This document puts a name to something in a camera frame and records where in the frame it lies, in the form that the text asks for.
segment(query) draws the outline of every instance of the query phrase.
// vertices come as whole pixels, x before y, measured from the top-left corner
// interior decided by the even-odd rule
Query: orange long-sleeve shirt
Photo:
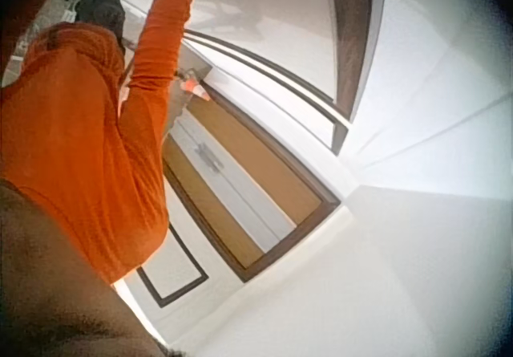
[[[120,116],[123,57],[111,32],[89,24],[42,33],[2,90],[2,178],[108,283],[145,262],[168,229],[160,143],[191,2],[154,0]]]

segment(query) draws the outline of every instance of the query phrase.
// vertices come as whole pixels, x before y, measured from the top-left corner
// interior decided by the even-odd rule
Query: orange sleeve
[[[154,0],[135,51],[130,93],[119,117],[119,134],[134,177],[148,191],[161,191],[161,142],[169,86],[192,0]]]

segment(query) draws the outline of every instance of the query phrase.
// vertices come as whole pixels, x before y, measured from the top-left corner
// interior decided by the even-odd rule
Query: person
[[[154,0],[120,113],[119,0],[81,0],[2,89],[2,355],[162,355],[110,284],[168,229],[160,142],[191,2]]]

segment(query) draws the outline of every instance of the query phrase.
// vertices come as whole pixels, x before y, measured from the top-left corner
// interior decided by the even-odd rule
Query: wooden door frame
[[[323,185],[292,153],[287,150],[276,138],[266,132],[251,117],[243,113],[235,104],[224,98],[218,91],[208,86],[205,82],[202,85],[212,97],[212,101],[219,104],[226,112],[235,117],[241,124],[261,140],[276,156],[278,156],[291,171],[300,178],[315,195],[321,200],[319,206],[307,216],[287,237],[282,239],[269,252],[256,260],[248,268],[244,268],[232,254],[230,249],[217,236],[215,230],[210,226],[201,211],[196,207],[193,200],[185,191],[172,168],[163,158],[164,175],[171,187],[175,190],[178,198],[184,204],[185,209],[191,215],[194,222],[201,229],[205,237],[210,241],[219,255],[230,266],[235,274],[243,282],[247,282],[263,270],[271,266],[275,261],[285,255],[309,233],[317,228],[339,205],[340,200]]]

